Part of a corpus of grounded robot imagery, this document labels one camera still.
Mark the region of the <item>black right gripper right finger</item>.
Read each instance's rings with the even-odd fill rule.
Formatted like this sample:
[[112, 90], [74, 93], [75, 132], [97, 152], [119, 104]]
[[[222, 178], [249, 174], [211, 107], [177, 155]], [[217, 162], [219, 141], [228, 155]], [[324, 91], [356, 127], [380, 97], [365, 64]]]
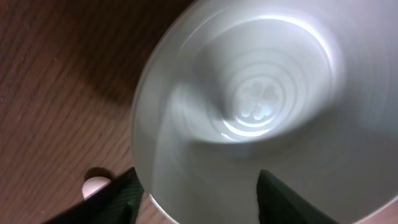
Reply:
[[256, 185], [260, 224], [336, 224], [268, 170]]

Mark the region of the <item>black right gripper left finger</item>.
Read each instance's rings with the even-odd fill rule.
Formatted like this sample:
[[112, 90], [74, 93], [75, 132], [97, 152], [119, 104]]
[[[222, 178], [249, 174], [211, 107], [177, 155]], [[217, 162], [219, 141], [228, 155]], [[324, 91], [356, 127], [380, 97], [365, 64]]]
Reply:
[[144, 189], [132, 167], [84, 202], [44, 223], [135, 224], [143, 194]]

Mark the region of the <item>mint green plastic spoon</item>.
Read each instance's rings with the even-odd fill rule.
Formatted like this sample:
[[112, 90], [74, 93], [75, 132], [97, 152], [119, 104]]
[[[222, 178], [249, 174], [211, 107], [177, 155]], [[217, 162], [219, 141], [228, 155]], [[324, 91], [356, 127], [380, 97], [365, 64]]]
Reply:
[[106, 177], [92, 177], [86, 180], [82, 186], [81, 192], [83, 195], [83, 199], [86, 200], [90, 198], [92, 195], [106, 187], [111, 183], [111, 180]]

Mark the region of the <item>white plastic bowl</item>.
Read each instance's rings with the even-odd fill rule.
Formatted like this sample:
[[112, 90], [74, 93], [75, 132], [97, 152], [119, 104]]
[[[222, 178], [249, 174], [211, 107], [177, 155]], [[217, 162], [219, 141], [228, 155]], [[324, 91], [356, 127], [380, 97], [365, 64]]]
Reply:
[[196, 1], [132, 104], [139, 180], [175, 223], [257, 223], [262, 170], [328, 218], [397, 200], [397, 1]]

